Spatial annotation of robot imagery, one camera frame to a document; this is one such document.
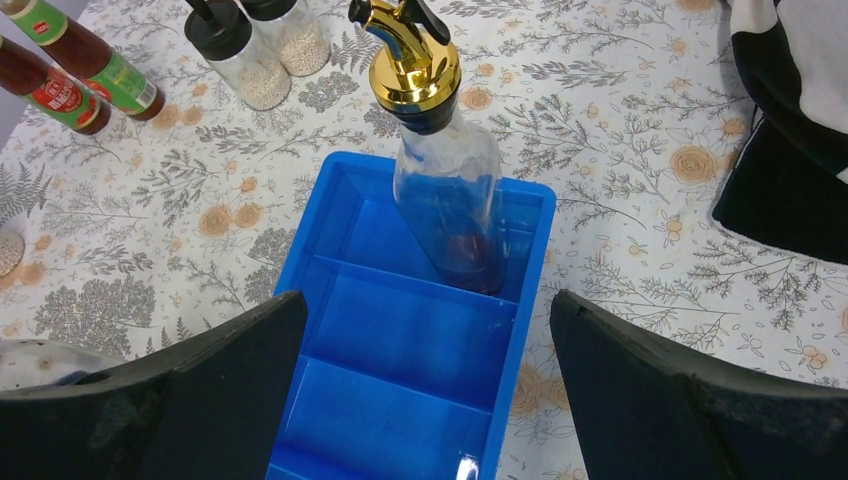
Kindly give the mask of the blue plastic divided bin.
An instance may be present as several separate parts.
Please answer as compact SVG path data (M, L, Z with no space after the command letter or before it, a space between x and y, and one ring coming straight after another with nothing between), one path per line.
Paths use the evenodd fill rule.
M392 197L390 158L324 161L277 283L308 319L271 479L492 479L556 198L502 181L495 296L441 282Z

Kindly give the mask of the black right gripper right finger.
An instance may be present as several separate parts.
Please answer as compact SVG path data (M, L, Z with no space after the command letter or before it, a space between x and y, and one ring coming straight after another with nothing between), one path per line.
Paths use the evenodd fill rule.
M843 479L847 393L700 353L572 292L550 330L592 479Z

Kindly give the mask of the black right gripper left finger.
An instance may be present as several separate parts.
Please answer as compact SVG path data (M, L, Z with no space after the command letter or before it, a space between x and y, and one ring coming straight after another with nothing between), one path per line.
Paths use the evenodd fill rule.
M262 479L304 337L282 293L137 360L1 396L5 479Z

